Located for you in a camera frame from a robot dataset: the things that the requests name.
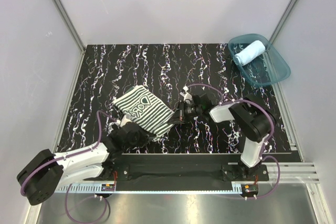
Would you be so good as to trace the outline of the green white striped towel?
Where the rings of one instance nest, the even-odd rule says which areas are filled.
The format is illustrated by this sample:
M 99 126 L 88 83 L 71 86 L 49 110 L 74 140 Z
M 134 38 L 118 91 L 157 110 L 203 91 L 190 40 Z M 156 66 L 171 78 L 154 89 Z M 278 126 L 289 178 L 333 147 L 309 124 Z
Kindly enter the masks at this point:
M 132 122 L 154 134 L 154 142 L 173 126 L 168 123 L 173 110 L 144 86 L 131 87 L 124 95 L 114 99 L 113 104 L 123 114 L 129 115 Z

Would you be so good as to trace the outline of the light blue towel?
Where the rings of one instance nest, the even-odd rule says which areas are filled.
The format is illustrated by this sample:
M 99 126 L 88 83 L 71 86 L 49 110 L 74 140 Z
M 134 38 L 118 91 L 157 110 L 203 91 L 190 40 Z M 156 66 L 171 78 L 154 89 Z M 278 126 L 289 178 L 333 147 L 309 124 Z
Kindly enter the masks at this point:
M 234 55 L 234 62 L 239 66 L 245 66 L 252 62 L 255 58 L 262 55 L 266 47 L 260 40 L 255 40 L 244 48 L 241 52 Z

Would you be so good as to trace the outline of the teal transparent plastic bin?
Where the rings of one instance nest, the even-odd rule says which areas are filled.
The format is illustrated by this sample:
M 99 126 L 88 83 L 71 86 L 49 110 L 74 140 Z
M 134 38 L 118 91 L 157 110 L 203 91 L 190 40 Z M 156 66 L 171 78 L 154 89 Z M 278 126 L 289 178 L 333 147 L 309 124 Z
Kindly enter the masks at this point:
M 245 34 L 232 38 L 228 43 L 228 49 L 233 61 L 234 55 L 255 40 L 260 40 L 266 50 L 245 66 L 239 66 L 234 62 L 242 76 L 251 86 L 258 88 L 271 86 L 286 80 L 291 74 L 288 64 L 272 43 L 260 34 Z

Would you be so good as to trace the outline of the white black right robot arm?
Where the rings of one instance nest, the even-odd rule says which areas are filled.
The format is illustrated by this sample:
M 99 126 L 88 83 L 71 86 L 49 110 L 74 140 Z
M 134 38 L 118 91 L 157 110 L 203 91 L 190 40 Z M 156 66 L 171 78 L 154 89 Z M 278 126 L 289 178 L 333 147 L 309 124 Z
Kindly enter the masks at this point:
M 250 180 L 257 174 L 257 165 L 262 160 L 268 138 L 274 133 L 276 119 L 263 105 L 263 101 L 253 94 L 243 99 L 227 101 L 221 105 L 211 102 L 208 95 L 192 95 L 181 92 L 182 100 L 168 119 L 168 124 L 185 124 L 190 119 L 200 116 L 208 121 L 221 123 L 235 121 L 245 136 L 244 148 L 238 167 L 239 176 Z

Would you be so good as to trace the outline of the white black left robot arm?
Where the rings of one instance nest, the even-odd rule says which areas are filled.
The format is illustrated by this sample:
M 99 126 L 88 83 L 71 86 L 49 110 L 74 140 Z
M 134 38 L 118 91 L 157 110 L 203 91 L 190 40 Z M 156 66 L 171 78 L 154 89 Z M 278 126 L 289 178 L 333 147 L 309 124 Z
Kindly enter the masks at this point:
M 156 135 L 134 122 L 114 126 L 111 134 L 74 151 L 40 151 L 17 175 L 20 193 L 32 206 L 39 205 L 59 188 L 87 179 L 107 180 L 115 160 L 124 150 L 146 145 Z

